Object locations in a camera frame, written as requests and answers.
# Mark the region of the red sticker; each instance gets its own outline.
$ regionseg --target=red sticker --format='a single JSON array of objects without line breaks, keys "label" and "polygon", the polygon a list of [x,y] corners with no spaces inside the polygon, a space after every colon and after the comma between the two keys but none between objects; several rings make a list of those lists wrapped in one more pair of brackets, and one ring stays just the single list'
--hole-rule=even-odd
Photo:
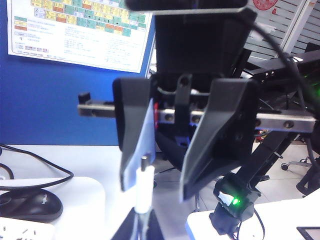
[{"label": "red sticker", "polygon": [[278,0],[252,0],[255,7],[259,10],[265,11],[272,8]]}]

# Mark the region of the computer mouse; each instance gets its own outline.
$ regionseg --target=computer mouse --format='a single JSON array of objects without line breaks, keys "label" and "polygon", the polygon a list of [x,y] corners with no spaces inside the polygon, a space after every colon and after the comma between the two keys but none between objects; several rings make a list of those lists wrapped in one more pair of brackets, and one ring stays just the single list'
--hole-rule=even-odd
[{"label": "computer mouse", "polygon": [[0,216],[26,221],[50,223],[63,212],[60,199],[38,188],[13,190],[0,195]]}]

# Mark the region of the blue partition board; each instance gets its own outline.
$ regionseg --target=blue partition board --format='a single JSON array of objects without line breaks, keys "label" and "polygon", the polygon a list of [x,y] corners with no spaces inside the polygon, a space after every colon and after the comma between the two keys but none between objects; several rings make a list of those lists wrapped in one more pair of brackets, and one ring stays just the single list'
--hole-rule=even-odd
[{"label": "blue partition board", "polygon": [[79,116],[78,94],[113,100],[118,77],[144,77],[155,35],[152,20],[140,73],[8,55],[7,1],[0,2],[0,143],[118,145],[116,121]]}]

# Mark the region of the black bracket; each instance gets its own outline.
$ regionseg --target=black bracket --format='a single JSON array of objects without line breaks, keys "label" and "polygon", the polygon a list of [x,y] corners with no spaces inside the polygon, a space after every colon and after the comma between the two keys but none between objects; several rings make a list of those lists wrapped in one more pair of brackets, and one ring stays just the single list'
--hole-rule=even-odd
[{"label": "black bracket", "polygon": [[175,141],[180,147],[187,148],[190,144],[189,121],[190,121],[190,93],[192,75],[182,74],[177,82],[174,99],[174,128],[176,131]]}]

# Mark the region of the white table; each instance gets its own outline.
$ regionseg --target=white table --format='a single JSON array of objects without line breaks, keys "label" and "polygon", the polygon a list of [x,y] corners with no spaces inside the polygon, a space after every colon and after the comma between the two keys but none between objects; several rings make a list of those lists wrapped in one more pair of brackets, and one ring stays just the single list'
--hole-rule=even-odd
[{"label": "white table", "polygon": [[[119,177],[121,151],[118,146],[13,145],[13,147],[36,153],[72,171],[77,177],[93,178],[103,186],[105,205],[100,212],[105,214],[105,240],[110,240],[113,237],[135,205],[135,189],[132,188],[127,192],[121,191]],[[1,163],[12,169],[16,179],[66,176],[65,173],[48,167],[31,156],[5,149],[3,149],[0,160]],[[2,169],[0,173],[7,176]],[[87,189],[82,187],[81,191],[85,194]]]},{"label": "white table", "polygon": [[[60,178],[2,180],[3,186],[27,186],[53,182]],[[105,190],[90,177],[78,176],[65,183],[45,188],[58,196],[62,215],[51,222],[53,240],[105,240]]]},{"label": "white table", "polygon": [[[265,240],[304,240],[297,227],[320,226],[320,189],[301,199],[282,200],[255,205],[265,227]],[[185,227],[193,240],[230,240],[220,236],[211,224],[209,214],[195,212],[188,216]],[[254,215],[241,225],[239,238],[262,240],[263,231]]]}]

